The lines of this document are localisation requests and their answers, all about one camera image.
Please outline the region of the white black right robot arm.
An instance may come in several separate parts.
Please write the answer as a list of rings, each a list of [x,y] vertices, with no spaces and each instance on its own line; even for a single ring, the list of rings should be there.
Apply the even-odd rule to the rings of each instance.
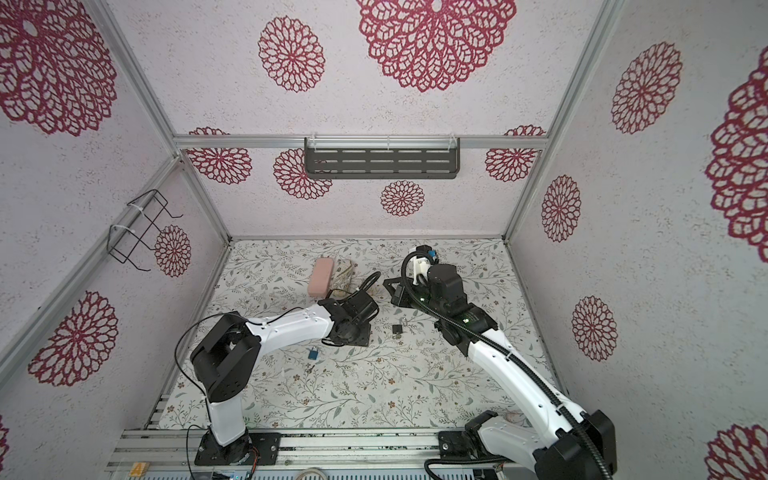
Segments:
[[[557,390],[519,355],[498,323],[471,303],[457,269],[449,264],[419,267],[384,287],[397,307],[431,316],[443,338],[479,366],[528,421],[515,425],[486,411],[450,435],[443,464],[512,462],[539,479],[610,479],[617,470],[615,427],[602,412],[592,414]]]

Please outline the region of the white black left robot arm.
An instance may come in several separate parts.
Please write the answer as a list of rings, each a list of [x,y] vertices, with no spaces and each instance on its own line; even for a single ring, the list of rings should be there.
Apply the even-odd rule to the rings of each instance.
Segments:
[[[261,356],[314,340],[336,347],[366,345],[370,323],[378,313],[376,301],[359,290],[344,299],[322,299],[272,319],[223,314],[190,354],[210,421],[194,464],[229,466],[251,459],[253,442],[242,392]]]

